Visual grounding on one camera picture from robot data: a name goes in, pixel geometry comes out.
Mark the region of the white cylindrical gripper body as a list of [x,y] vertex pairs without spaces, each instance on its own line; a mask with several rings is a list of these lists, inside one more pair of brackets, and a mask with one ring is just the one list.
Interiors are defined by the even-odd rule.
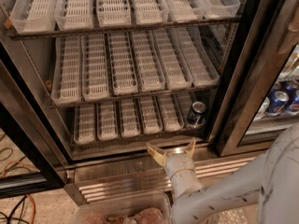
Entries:
[[164,169],[171,182],[175,199],[204,189],[204,185],[196,176],[193,160],[187,154],[171,154]]

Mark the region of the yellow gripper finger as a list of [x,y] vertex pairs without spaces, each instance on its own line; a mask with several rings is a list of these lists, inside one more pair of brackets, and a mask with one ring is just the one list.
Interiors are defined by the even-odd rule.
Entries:
[[151,155],[151,157],[162,167],[166,166],[167,162],[167,154],[166,151],[158,148],[150,143],[146,144],[147,151]]
[[196,145],[196,140],[193,139],[186,147],[184,150],[184,153],[189,157],[192,158],[193,153],[195,151],[195,145]]

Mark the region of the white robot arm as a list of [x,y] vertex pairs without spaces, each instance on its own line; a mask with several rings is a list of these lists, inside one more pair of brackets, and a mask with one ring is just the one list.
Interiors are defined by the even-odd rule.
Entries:
[[171,181],[174,224],[200,224],[216,213],[253,203],[258,204],[257,224],[299,224],[298,123],[265,153],[208,188],[196,177],[194,148],[190,142],[175,153],[147,145]]

